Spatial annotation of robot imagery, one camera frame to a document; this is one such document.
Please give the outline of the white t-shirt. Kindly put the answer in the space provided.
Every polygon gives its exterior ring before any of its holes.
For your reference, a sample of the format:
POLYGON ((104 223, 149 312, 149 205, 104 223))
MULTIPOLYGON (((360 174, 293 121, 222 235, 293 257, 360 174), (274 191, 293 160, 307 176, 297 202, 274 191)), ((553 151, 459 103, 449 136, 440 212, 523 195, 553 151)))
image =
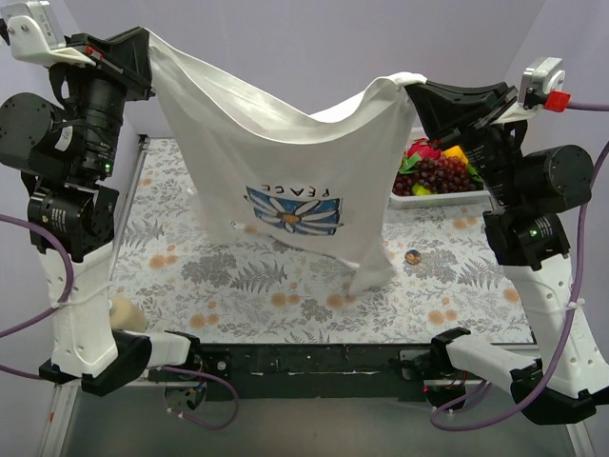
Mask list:
POLYGON ((157 35, 148 49, 206 229, 225 237, 230 223, 247 224, 345 261, 354 295, 392 279, 383 220, 416 117, 407 93, 421 74, 380 76, 307 114, 157 35))

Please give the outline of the round brooch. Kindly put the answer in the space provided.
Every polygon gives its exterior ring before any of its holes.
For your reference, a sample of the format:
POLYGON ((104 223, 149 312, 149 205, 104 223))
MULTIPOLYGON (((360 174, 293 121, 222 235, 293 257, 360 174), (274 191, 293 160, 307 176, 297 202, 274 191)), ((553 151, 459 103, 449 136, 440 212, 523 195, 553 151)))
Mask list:
POLYGON ((422 260, 422 256, 421 254, 415 250, 415 249, 410 249, 408 250, 405 255, 404 255, 404 260, 409 264, 409 265, 417 265, 421 262, 422 260))

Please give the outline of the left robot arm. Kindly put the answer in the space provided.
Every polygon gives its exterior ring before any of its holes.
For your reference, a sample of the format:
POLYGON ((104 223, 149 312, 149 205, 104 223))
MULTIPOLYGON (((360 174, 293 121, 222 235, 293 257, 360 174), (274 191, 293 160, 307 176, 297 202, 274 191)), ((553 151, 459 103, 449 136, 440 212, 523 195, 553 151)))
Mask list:
POLYGON ((14 58, 45 67, 53 99, 22 92, 1 106, 1 162, 28 192, 29 231, 49 283, 53 350, 37 378, 79 381, 104 396, 149 368, 184 381, 203 367, 197 339, 181 332, 144 333, 111 325, 108 279, 119 193, 104 186, 114 171, 128 102, 153 94, 148 32, 109 39, 79 33, 56 47, 31 17, 1 23, 14 58))

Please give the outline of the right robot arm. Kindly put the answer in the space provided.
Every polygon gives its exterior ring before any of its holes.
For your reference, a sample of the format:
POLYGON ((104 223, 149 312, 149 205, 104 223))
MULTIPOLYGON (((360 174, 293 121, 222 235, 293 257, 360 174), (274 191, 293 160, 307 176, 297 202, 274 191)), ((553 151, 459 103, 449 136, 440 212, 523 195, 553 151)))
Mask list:
POLYGON ((483 215, 485 235, 539 351, 522 356, 453 328, 408 367, 446 379, 473 374, 509 393, 513 412, 537 425, 593 416, 608 402, 608 365, 580 298, 583 248, 570 245, 560 215, 586 211, 601 161, 575 145, 521 151, 528 117, 536 109, 570 109, 570 95, 537 85, 517 91, 504 83, 458 88, 431 81, 406 91, 430 141, 460 147, 493 197, 495 208, 483 215))

